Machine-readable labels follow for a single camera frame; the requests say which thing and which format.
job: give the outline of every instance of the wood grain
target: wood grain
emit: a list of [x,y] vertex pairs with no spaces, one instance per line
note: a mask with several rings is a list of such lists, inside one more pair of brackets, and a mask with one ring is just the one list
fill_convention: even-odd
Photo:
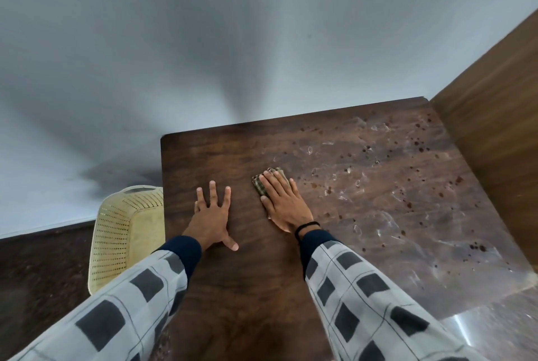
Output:
[[525,257],[424,98],[169,134],[161,140],[167,238],[196,187],[232,188],[229,231],[172,320],[177,360],[329,360],[293,236],[267,220],[251,177],[283,167],[313,215],[436,317],[535,282]]
[[432,104],[538,269],[538,11]]

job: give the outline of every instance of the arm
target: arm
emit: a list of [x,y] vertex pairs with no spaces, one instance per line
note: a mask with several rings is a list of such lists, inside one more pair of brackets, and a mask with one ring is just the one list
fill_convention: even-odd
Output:
[[10,361],[148,359],[178,311],[202,252],[221,241],[233,251],[239,248],[226,230],[230,187],[222,207],[214,181],[209,191],[208,207],[202,189],[197,189],[195,214],[182,236],[124,271]]
[[[313,220],[297,185],[279,173],[260,176],[261,197],[279,228],[294,232]],[[379,269],[329,232],[299,232],[303,276],[337,360],[485,360],[445,328]]]

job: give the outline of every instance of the sleeve cuff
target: sleeve cuff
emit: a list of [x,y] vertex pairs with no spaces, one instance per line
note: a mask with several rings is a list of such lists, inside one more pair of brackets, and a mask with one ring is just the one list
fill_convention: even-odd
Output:
[[329,240],[335,240],[340,242],[333,235],[323,229],[316,229],[305,234],[302,238],[301,243],[299,244],[299,249],[301,251],[301,263],[303,265],[303,279],[305,278],[306,267],[312,254],[322,243]]
[[190,236],[174,236],[156,250],[170,251],[178,255],[183,266],[185,266],[187,281],[191,279],[194,268],[202,258],[202,247],[200,246],[200,243]]

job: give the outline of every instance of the folded cloth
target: folded cloth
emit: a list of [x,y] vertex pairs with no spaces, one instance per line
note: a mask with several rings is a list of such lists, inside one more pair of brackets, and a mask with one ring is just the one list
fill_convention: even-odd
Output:
[[[269,171],[270,173],[274,173],[274,172],[279,172],[280,175],[282,177],[284,177],[284,179],[287,181],[287,183],[289,184],[289,181],[288,179],[286,178],[286,175],[284,174],[284,170],[282,170],[280,167],[276,167],[276,168],[267,168],[267,171]],[[252,183],[254,184],[256,190],[258,191],[258,194],[259,195],[265,195],[266,197],[268,196],[267,195],[267,191],[265,190],[265,187],[264,185],[261,183],[260,181],[260,175],[261,174],[258,174],[254,177],[252,177]]]

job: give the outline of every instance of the person's left hand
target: person's left hand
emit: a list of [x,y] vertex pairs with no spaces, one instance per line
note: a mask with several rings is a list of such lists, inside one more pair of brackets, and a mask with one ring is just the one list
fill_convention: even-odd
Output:
[[183,235],[196,239],[202,247],[202,252],[218,242],[224,243],[233,251],[238,250],[239,245],[228,235],[226,229],[232,194],[231,188],[226,187],[221,207],[218,204],[219,198],[217,197],[215,181],[209,182],[209,207],[205,202],[202,188],[197,188],[196,194],[198,201],[194,203],[194,216]]

